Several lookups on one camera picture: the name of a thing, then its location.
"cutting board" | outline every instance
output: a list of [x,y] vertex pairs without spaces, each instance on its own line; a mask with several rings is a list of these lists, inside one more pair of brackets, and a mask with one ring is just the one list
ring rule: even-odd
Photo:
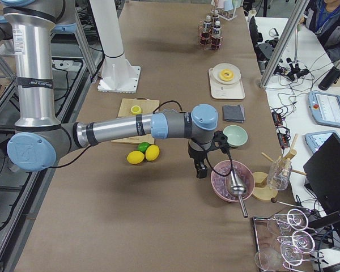
[[[133,116],[131,114],[131,107],[132,106],[140,106],[142,108],[142,114],[151,113],[160,105],[159,100],[151,100],[151,99],[143,99],[143,98],[135,98],[135,99],[128,99],[123,98],[120,106],[120,110],[118,111],[117,117],[128,117]],[[144,135],[144,136],[133,136],[119,140],[113,140],[112,142],[115,143],[132,143],[137,145],[142,142],[148,142],[149,144],[153,145],[155,143],[155,139],[151,136],[151,134]]]

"table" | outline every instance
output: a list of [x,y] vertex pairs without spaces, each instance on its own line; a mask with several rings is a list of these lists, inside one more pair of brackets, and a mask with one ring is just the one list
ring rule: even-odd
[[[286,25],[287,19],[285,18],[259,18],[256,17],[256,23],[258,25],[258,31],[262,33],[263,39],[273,39],[274,37],[269,36],[269,30],[276,28],[278,33],[281,35],[284,26]],[[329,57],[325,54],[324,49],[318,42],[315,34],[308,30],[305,26],[301,26],[299,36],[299,49],[298,49],[298,60],[301,62],[300,67],[306,65],[315,77],[314,85],[312,90],[318,90],[318,84],[324,78],[325,73],[332,67],[332,63]],[[287,57],[292,60],[295,55],[295,36],[292,36],[287,48],[285,49],[282,59],[285,61]],[[307,75],[305,79],[311,79],[310,75]],[[278,94],[280,92],[286,94],[292,94],[291,90],[283,85],[289,84],[290,82],[280,76],[273,76],[271,81],[267,85],[266,92],[270,106],[276,108],[281,107],[282,104],[279,100]],[[340,128],[334,128],[330,126],[322,126],[315,123],[311,112],[308,108],[307,94],[310,92],[312,86],[312,81],[300,79],[298,83],[293,84],[294,86],[301,84],[295,89],[304,90],[303,92],[297,92],[300,94],[297,97],[295,104],[296,111],[286,117],[286,126],[291,130],[291,136],[294,137],[295,134],[299,134],[299,139],[296,142],[295,149],[297,150],[297,155],[292,159],[292,166],[296,170],[303,171],[303,165],[312,156],[310,149],[308,148],[305,140],[304,134],[325,131],[325,130],[336,130],[340,135]],[[340,96],[340,87],[330,87],[327,94],[337,94]],[[289,104],[287,100],[287,95],[281,95],[282,102],[284,104]],[[304,187],[305,177],[296,173],[292,173],[290,177],[290,183],[292,185],[292,192],[294,197],[298,195],[301,201],[310,199],[312,196]],[[303,202],[305,207],[313,209],[314,200]],[[325,253],[325,259],[328,261],[328,265],[321,263],[321,267],[327,267],[332,264],[340,262],[340,251],[332,249],[322,250]]]
[[[224,104],[242,103],[249,141],[232,156],[251,171],[267,172],[261,152],[276,157],[280,150],[266,93],[257,87],[261,76],[243,11],[222,21],[223,47],[213,52],[197,44],[198,23],[210,8],[126,3],[120,27],[126,57],[142,67],[138,91],[103,93],[93,85],[78,120],[116,118],[123,97],[175,99],[186,110],[210,103],[219,113]],[[211,98],[207,71],[222,62],[240,68],[244,100]],[[220,120],[218,129],[227,125]],[[57,170],[15,271],[256,271],[252,228],[239,205],[216,196],[210,174],[196,179],[187,140],[156,144],[160,158],[151,163],[130,165],[125,158],[136,146],[107,142]],[[221,152],[210,154],[213,164],[221,160]],[[292,201],[290,191],[280,198]],[[282,207],[254,198],[245,203],[250,216],[270,216]]]

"lime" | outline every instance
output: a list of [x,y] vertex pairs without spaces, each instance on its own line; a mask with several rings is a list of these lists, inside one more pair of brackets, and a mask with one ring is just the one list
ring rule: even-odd
[[148,142],[142,142],[138,145],[137,150],[145,153],[149,146],[150,144]]

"pink bowl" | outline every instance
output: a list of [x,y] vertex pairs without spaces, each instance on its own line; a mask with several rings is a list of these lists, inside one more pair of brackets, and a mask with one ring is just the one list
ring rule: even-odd
[[[243,163],[239,161],[233,161],[233,168],[238,173],[239,177],[243,180],[245,186],[247,187],[247,194],[243,196],[243,199],[249,198],[254,190],[254,178],[252,172],[245,166]],[[229,160],[224,160],[218,163],[214,169],[221,174],[229,173],[231,169],[231,162]],[[214,171],[211,172],[211,185],[214,189],[214,192],[220,197],[222,200],[228,202],[238,202],[238,199],[229,194],[226,188],[226,178],[221,177],[216,174]]]

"lemon slice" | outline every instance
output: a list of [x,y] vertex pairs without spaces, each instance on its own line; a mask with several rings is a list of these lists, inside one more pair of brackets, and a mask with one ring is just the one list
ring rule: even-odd
[[234,78],[234,73],[230,69],[223,69],[219,73],[219,78],[223,81],[231,81]]

